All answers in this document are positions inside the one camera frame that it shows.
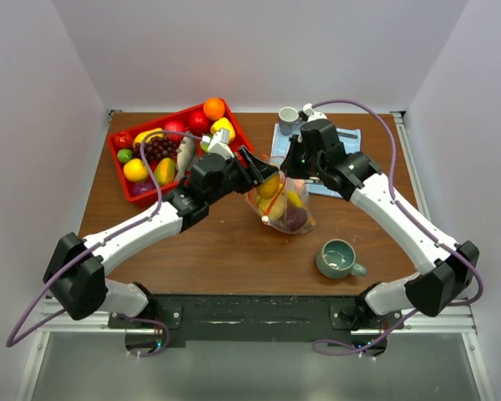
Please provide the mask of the orange yellow mango toy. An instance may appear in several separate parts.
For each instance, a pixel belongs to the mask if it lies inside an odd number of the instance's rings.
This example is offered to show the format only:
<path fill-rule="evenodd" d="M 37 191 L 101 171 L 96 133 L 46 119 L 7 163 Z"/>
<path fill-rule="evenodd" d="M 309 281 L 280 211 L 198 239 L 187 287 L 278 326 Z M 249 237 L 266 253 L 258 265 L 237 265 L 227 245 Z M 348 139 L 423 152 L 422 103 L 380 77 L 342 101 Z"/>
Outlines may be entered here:
<path fill-rule="evenodd" d="M 275 173 L 271 178 L 256 188 L 257 195 L 263 200 L 272 199 L 281 188 L 281 176 Z"/>

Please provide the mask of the yellow banana toy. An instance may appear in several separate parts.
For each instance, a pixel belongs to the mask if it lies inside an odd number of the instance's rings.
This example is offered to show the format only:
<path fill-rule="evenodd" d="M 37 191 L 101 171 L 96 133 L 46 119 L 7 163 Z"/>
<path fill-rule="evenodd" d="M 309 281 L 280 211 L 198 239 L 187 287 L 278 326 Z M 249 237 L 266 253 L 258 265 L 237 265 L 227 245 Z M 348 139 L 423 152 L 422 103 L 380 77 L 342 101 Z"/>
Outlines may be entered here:
<path fill-rule="evenodd" d="M 286 192 L 286 198 L 292 206 L 302 209 L 306 208 L 304 202 L 301 200 L 300 196 L 295 191 L 288 190 Z"/>

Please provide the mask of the clear zip top bag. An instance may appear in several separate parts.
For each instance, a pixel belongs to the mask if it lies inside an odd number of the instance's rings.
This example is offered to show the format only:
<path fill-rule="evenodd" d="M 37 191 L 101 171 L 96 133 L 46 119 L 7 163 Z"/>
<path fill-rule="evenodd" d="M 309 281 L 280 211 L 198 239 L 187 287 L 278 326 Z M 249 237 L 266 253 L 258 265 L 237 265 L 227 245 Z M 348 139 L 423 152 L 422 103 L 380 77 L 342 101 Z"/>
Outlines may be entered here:
<path fill-rule="evenodd" d="M 286 177 L 283 172 L 247 192 L 245 200 L 265 226 L 281 233 L 304 235 L 316 226 L 307 183 Z"/>

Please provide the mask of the yellow lemon toy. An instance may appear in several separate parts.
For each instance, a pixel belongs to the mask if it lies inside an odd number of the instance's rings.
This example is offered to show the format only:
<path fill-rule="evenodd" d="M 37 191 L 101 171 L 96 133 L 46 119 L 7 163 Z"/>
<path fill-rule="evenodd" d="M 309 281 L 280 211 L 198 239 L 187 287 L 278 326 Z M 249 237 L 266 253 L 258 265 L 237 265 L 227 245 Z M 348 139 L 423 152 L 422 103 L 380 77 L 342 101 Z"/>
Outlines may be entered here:
<path fill-rule="evenodd" d="M 280 195 L 269 200 L 261 200 L 258 205 L 260 216 L 267 216 L 270 221 L 279 220 L 283 217 L 286 209 L 286 198 Z"/>

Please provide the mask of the dark red plum toy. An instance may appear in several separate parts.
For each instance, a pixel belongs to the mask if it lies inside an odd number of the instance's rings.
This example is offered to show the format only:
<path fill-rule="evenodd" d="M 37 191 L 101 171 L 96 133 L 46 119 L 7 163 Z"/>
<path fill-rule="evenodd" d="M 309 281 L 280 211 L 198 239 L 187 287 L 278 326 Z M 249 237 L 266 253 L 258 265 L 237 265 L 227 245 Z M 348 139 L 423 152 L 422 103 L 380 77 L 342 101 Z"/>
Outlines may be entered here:
<path fill-rule="evenodd" d="M 308 221 L 306 209 L 296 206 L 288 206 L 285 213 L 284 227 L 286 232 L 299 231 Z"/>

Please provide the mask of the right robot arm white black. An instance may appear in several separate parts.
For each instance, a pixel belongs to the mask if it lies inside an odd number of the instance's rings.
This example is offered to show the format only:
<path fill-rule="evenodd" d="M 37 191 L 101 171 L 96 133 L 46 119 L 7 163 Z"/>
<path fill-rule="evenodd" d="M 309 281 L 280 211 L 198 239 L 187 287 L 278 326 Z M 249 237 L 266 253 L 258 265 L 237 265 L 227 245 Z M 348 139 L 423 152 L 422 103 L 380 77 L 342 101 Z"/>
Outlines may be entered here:
<path fill-rule="evenodd" d="M 380 282 L 360 295 L 355 317 L 361 326 L 373 328 L 386 314 L 406 308 L 436 317 L 472 283 L 479 249 L 434 226 L 369 156 L 348 153 L 331 121 L 304 123 L 289 139 L 281 170 L 293 179 L 317 179 L 339 193 L 367 213 L 412 261 L 415 274 Z"/>

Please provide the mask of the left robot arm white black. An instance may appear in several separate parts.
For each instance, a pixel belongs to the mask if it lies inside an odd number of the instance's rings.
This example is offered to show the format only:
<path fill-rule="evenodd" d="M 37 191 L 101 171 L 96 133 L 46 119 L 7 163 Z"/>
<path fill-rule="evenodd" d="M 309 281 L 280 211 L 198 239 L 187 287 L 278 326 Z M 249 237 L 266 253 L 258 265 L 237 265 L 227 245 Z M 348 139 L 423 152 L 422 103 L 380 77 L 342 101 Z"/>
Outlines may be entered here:
<path fill-rule="evenodd" d="M 232 192 L 245 194 L 269 180 L 278 169 L 241 146 L 231 158 L 201 156 L 190 173 L 162 201 L 106 231 L 79 238 L 62 236 L 43 281 L 64 311 L 82 320 L 97 311 L 124 314 L 136 327 L 148 327 L 156 307 L 145 289 L 107 278 L 144 248 L 196 225 L 210 206 Z"/>

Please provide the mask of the grey white cup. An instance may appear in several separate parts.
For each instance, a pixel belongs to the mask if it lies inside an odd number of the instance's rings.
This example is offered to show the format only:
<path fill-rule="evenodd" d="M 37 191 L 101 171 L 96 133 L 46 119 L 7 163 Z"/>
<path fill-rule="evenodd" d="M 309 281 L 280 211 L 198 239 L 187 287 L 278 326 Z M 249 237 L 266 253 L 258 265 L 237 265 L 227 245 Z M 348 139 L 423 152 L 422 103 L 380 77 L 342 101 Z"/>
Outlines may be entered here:
<path fill-rule="evenodd" d="M 284 136 L 296 135 L 300 132 L 303 118 L 306 115 L 293 107 L 283 107 L 278 112 L 278 129 Z"/>

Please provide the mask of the yellow pepper toy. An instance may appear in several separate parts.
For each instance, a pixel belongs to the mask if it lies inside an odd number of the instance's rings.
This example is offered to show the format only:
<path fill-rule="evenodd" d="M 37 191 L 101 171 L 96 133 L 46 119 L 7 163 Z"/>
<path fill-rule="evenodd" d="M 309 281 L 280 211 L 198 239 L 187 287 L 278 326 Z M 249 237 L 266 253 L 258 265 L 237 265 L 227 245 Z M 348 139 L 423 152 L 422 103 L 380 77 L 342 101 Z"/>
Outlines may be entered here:
<path fill-rule="evenodd" d="M 214 135 L 221 129 L 227 129 L 229 131 L 229 144 L 232 143 L 235 139 L 235 128 L 233 124 L 226 118 L 222 117 L 216 120 L 210 127 L 210 133 Z"/>

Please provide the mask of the red plastic tray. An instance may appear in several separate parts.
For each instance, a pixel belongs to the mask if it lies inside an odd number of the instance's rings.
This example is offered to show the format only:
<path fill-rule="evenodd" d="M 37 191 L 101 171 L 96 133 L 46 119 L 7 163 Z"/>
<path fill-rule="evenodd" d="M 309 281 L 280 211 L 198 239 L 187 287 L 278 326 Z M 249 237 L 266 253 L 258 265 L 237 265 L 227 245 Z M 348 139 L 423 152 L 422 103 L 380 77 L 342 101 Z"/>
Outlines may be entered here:
<path fill-rule="evenodd" d="M 247 138 L 247 135 L 244 133 L 244 130 L 241 128 L 239 122 L 235 118 L 234 114 L 230 110 L 228 104 L 225 102 L 224 99 L 222 99 L 225 103 L 225 115 L 223 117 L 226 117 L 234 126 L 235 128 L 235 139 L 232 143 L 229 144 L 231 150 L 237 151 L 242 145 L 244 145 L 248 150 L 252 151 L 254 149 L 253 144 L 250 142 L 250 140 Z M 186 126 L 186 131 L 189 132 L 191 135 L 196 136 L 198 138 L 202 137 L 203 135 L 194 135 L 192 134 L 189 129 L 188 129 L 188 118 L 190 116 L 190 113 L 193 111 L 196 111 L 198 109 L 203 110 L 203 103 L 202 104 L 197 104 L 195 106 L 191 106 L 188 109 L 183 109 L 181 111 L 174 112 L 172 114 L 168 114 L 166 116 L 162 116 L 156 119 L 151 119 L 143 124 L 135 125 L 132 128 L 127 128 L 121 131 L 128 131 L 133 137 L 135 138 L 136 135 L 139 133 L 146 131 L 146 130 L 151 130 L 151 129 L 156 129 L 156 128 L 161 128 L 163 130 L 163 125 L 171 120 L 178 120 L 181 121 L 182 123 L 185 124 Z M 123 174 L 123 166 L 120 164 L 117 160 L 117 152 L 114 148 L 114 146 L 111 143 L 111 137 L 113 134 L 111 134 L 108 138 L 108 146 L 109 146 L 109 154 L 113 160 L 114 167 L 116 168 L 117 171 L 117 176 L 124 194 L 124 198 L 131 204 L 138 206 L 138 207 L 147 207 L 153 205 L 157 200 L 158 200 L 158 194 L 156 191 L 152 191 L 150 193 L 140 195 L 140 196 L 132 196 L 131 194 L 131 187 L 134 182 L 129 182 L 125 179 L 124 174 Z M 134 158 L 140 159 L 140 146 L 138 147 L 132 147 L 131 150 L 134 152 Z M 196 140 L 196 156 L 201 156 L 205 152 L 200 148 L 200 140 Z M 148 162 L 148 165 L 150 168 L 154 171 L 157 164 L 159 161 L 154 161 L 154 162 Z M 178 184 L 178 181 L 173 181 L 172 183 L 165 185 L 165 186 L 160 186 L 162 192 L 165 194 L 169 192 L 170 190 L 173 190 Z"/>

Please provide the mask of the blue checked cloth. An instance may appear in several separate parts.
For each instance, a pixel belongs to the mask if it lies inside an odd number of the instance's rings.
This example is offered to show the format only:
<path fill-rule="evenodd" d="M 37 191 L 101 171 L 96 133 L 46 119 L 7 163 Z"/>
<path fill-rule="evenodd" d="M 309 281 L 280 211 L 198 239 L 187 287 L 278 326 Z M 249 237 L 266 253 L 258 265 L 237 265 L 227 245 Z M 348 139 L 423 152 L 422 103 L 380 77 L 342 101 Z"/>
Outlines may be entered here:
<path fill-rule="evenodd" d="M 361 150 L 362 132 L 359 129 L 337 128 L 339 140 L 343 143 L 348 154 Z M 271 145 L 270 157 L 279 164 L 287 155 L 289 148 L 289 137 L 283 135 L 278 124 L 275 124 Z M 327 189 L 322 183 L 306 181 L 306 188 L 310 194 L 341 198 L 341 195 L 333 190 Z"/>

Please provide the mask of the grey toy fish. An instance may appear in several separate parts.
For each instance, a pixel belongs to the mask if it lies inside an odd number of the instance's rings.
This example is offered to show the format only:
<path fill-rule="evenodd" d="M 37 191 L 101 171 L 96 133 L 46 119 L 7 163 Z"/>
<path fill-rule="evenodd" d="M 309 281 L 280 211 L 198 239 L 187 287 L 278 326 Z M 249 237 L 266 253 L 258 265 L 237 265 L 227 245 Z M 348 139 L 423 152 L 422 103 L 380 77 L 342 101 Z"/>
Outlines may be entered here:
<path fill-rule="evenodd" d="M 196 139 L 193 136 L 185 136 L 176 150 L 176 175 L 175 181 L 180 181 L 189 171 L 196 157 Z"/>

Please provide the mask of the red apple toy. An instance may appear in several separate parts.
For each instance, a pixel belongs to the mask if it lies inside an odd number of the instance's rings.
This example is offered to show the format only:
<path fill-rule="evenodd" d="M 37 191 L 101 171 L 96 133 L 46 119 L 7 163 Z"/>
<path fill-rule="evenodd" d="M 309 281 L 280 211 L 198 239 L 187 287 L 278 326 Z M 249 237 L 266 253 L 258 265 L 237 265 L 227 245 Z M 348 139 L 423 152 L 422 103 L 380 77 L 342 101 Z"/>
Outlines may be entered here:
<path fill-rule="evenodd" d="M 202 109 L 190 113 L 188 129 L 194 135 L 204 135 L 210 132 L 211 121 L 206 117 Z"/>

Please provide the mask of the orange fruit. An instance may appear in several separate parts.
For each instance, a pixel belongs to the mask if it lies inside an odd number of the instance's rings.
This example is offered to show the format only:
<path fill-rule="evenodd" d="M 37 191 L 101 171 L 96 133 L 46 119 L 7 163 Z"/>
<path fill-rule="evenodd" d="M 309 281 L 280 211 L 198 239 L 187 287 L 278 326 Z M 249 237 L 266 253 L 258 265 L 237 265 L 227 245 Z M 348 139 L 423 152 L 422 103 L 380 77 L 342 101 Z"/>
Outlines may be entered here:
<path fill-rule="evenodd" d="M 220 98 L 209 98 L 203 103 L 203 112 L 209 120 L 221 119 L 225 115 L 225 103 Z"/>

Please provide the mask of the green yellow mango toy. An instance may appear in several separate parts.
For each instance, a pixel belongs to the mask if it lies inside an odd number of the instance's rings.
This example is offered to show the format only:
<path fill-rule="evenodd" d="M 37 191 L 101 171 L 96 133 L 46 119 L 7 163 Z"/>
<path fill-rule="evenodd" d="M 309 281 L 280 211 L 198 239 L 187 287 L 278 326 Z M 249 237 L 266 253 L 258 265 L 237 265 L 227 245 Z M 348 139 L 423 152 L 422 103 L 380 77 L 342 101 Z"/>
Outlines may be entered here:
<path fill-rule="evenodd" d="M 154 170 L 154 177 L 160 186 L 172 183 L 176 177 L 176 163 L 170 157 L 163 158 Z"/>

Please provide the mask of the purple grapes bunch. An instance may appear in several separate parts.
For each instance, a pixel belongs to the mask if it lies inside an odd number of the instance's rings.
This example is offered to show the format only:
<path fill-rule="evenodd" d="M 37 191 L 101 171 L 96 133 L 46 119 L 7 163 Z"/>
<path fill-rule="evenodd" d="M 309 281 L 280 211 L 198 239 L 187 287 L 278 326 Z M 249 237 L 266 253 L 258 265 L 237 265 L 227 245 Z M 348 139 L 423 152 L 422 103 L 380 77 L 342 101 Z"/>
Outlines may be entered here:
<path fill-rule="evenodd" d="M 153 136 L 144 145 L 144 155 L 148 162 L 161 161 L 164 158 L 174 158 L 179 142 L 171 139 Z"/>

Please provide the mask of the green ceramic mug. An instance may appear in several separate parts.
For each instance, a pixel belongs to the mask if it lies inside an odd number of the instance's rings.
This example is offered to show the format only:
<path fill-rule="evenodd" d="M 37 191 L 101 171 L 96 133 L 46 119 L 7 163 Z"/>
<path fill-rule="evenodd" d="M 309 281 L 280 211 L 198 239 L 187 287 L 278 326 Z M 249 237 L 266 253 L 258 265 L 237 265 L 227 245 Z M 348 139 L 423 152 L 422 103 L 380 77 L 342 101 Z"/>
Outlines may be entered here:
<path fill-rule="evenodd" d="M 324 277 L 333 280 L 349 276 L 364 277 L 367 274 L 367 269 L 357 263 L 353 246 L 341 239 L 326 242 L 315 255 L 315 263 Z"/>

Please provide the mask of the purple onion toy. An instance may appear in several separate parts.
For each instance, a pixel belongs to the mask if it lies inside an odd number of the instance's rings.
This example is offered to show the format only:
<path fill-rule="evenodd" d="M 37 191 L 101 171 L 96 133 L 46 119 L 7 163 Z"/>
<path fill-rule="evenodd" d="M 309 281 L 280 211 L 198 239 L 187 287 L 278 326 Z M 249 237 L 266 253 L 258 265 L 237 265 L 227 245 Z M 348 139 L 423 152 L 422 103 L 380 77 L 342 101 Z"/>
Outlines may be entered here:
<path fill-rule="evenodd" d="M 156 191 L 155 185 L 151 180 L 135 182 L 131 187 L 132 196 L 140 196 L 152 191 Z"/>

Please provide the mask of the yellow round fruit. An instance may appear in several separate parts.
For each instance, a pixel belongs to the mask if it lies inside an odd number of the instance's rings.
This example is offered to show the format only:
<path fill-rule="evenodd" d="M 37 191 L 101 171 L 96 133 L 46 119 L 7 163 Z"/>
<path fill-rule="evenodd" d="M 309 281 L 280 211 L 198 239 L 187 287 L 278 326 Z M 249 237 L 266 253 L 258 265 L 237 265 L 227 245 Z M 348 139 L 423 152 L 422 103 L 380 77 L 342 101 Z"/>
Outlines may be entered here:
<path fill-rule="evenodd" d="M 146 164 L 138 158 L 133 158 L 123 166 L 123 174 L 129 182 L 145 181 L 149 177 Z"/>

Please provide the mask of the green lime toy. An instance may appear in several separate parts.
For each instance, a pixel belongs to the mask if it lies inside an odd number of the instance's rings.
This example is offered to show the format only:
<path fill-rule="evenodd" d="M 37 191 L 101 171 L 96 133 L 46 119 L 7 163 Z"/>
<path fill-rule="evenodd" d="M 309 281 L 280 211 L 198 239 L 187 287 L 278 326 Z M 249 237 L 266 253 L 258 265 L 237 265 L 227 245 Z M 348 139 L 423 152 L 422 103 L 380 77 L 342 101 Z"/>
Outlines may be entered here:
<path fill-rule="evenodd" d="M 134 152 L 131 149 L 120 149 L 117 152 L 117 160 L 120 164 L 124 165 L 134 158 Z"/>

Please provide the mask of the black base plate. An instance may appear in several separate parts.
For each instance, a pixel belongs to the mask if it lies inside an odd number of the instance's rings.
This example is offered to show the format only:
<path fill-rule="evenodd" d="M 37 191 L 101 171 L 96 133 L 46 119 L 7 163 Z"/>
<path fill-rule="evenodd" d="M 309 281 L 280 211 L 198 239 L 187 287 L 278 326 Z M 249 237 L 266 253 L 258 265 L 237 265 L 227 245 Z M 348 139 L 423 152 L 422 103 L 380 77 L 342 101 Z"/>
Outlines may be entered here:
<path fill-rule="evenodd" d="M 335 339 L 360 343 L 363 330 L 380 332 L 399 320 L 399 311 L 365 322 L 354 296 L 177 295 L 154 297 L 150 317 L 170 330 L 170 346 L 191 341 L 298 342 Z"/>

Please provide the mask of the aluminium frame rail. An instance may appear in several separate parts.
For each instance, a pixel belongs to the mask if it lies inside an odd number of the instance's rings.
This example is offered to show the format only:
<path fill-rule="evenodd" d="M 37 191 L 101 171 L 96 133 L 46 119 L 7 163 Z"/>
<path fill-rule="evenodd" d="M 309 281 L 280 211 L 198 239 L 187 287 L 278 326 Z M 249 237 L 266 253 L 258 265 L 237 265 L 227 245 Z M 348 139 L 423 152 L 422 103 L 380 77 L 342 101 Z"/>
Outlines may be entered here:
<path fill-rule="evenodd" d="M 49 317 L 52 313 L 58 312 L 61 306 L 53 298 L 43 300 L 41 306 L 36 307 L 36 312 L 39 312 L 41 317 Z M 154 330 L 153 327 L 141 327 L 139 324 L 128 321 L 112 322 L 114 318 L 108 312 L 96 312 L 94 315 L 86 317 L 80 321 L 74 321 L 66 313 L 59 315 L 50 322 L 45 323 L 41 330 L 48 332 L 127 332 L 133 334 L 146 334 L 149 330 Z M 380 334 L 384 328 L 391 328 L 391 318 L 388 318 L 388 325 L 379 326 L 377 328 L 359 329 L 353 331 L 356 335 Z M 245 319 L 236 320 L 206 320 L 206 328 L 243 328 L 247 323 L 259 323 L 247 321 Z M 265 321 L 266 328 L 280 328 L 281 323 L 295 325 L 295 321 L 281 322 L 278 319 Z M 416 313 L 407 319 L 401 327 L 395 329 L 396 332 L 411 332 L 411 333 L 476 333 L 473 314 L 469 307 L 456 307 L 445 309 L 438 317 L 426 317 L 421 313 Z"/>

